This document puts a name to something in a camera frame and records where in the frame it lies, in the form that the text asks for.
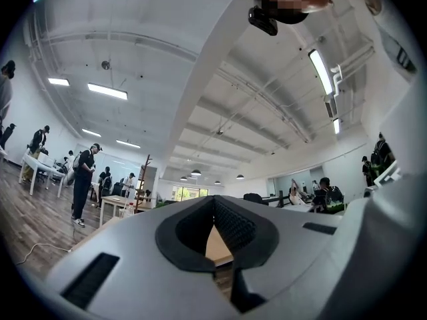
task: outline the shoe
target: shoe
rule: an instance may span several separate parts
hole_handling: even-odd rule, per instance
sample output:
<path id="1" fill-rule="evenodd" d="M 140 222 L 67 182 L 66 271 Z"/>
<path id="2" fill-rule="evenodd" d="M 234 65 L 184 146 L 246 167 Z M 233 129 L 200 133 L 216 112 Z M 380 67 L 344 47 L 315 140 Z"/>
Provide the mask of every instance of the shoe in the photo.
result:
<path id="1" fill-rule="evenodd" d="M 81 221 L 81 219 L 74 219 L 74 223 L 76 223 L 80 227 L 85 227 L 85 223 Z"/>

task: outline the black rectangular strip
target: black rectangular strip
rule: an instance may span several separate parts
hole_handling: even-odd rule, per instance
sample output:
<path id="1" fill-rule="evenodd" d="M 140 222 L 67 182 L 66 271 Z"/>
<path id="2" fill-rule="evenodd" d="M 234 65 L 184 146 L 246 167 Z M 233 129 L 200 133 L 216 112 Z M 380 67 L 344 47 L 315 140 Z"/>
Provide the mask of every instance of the black rectangular strip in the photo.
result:
<path id="1" fill-rule="evenodd" d="M 62 293 L 62 296 L 72 304 L 85 309 L 118 261 L 117 256 L 99 254 Z"/>
<path id="2" fill-rule="evenodd" d="M 336 227 L 330 227 L 329 225 L 322 225 L 316 223 L 305 223 L 304 225 L 302 225 L 302 227 L 312 231 L 325 233 L 327 235 L 333 235 L 336 231 Z"/>

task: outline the power cord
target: power cord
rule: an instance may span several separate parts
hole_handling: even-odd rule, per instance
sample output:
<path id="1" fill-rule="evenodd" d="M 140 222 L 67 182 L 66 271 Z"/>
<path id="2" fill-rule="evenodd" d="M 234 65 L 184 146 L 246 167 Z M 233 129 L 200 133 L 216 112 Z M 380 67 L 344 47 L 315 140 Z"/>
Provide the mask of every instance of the power cord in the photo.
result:
<path id="1" fill-rule="evenodd" d="M 21 261 L 21 262 L 16 263 L 16 265 L 20 265 L 20 264 L 25 263 L 25 262 L 26 262 L 26 260 L 27 260 L 27 258 L 28 258 L 28 256 L 30 256 L 30 255 L 31 255 L 31 253 L 33 252 L 34 248 L 35 248 L 36 246 L 38 246 L 38 245 L 48 245 L 48 246 L 50 246 L 50 247 L 54 247 L 55 249 L 58 249 L 58 250 L 66 251 L 66 252 L 68 252 L 68 253 L 69 253 L 69 252 L 71 252 L 71 249 L 70 249 L 70 250 L 68 250 L 68 249 L 59 248 L 59 247 L 56 247 L 56 246 L 54 246 L 54 245 L 52 245 L 52 244 L 48 244 L 48 243 L 36 243 L 36 244 L 34 244 L 34 245 L 33 245 L 33 247 L 31 248 L 31 250 L 29 251 L 29 253 L 25 255 L 24 260 L 23 260 L 23 261 Z"/>

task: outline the wooden floor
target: wooden floor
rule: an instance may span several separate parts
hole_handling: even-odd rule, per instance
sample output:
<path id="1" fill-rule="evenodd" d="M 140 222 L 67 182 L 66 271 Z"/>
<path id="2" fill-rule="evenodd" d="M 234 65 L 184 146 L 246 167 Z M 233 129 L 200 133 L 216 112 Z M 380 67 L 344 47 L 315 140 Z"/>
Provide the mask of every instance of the wooden floor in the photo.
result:
<path id="1" fill-rule="evenodd" d="M 71 222 L 73 187 L 63 188 L 57 198 L 58 186 L 49 183 L 35 184 L 34 194 L 29 195 L 30 184 L 18 184 L 19 168 L 4 162 L 0 170 L 0 224 L 1 234 L 14 262 L 22 261 L 36 243 L 50 243 L 70 249 L 99 226 L 99 209 L 88 195 L 82 218 L 85 228 Z M 113 207 L 105 206 L 103 221 L 111 219 Z M 44 279 L 50 268 L 67 252 L 48 246 L 37 246 L 22 265 L 32 274 Z M 217 270 L 216 284 L 230 297 L 231 265 Z"/>

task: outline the white ceiling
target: white ceiling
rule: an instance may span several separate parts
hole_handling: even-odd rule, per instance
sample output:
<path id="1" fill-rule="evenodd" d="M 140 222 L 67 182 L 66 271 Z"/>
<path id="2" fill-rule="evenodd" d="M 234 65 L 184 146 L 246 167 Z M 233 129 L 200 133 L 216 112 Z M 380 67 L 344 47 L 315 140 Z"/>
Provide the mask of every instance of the white ceiling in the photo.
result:
<path id="1" fill-rule="evenodd" d="M 333 0 L 333 8 L 295 27 L 279 24 L 276 37 L 248 24 L 228 40 L 231 51 L 198 92 L 184 129 L 176 129 L 188 77 L 232 1 L 42 0 L 29 14 L 27 44 L 36 74 L 81 136 L 86 128 L 105 143 L 129 141 L 151 156 L 167 155 L 164 164 L 174 169 L 220 179 L 259 155 L 333 135 L 308 53 L 318 49 L 333 67 L 363 44 L 348 0 Z M 48 77 L 71 86 L 54 87 Z M 127 91 L 129 99 L 92 93 L 88 83 Z M 360 121 L 364 67 L 342 87 L 353 88 L 337 97 L 345 129 Z M 168 143 L 179 134 L 169 157 Z"/>

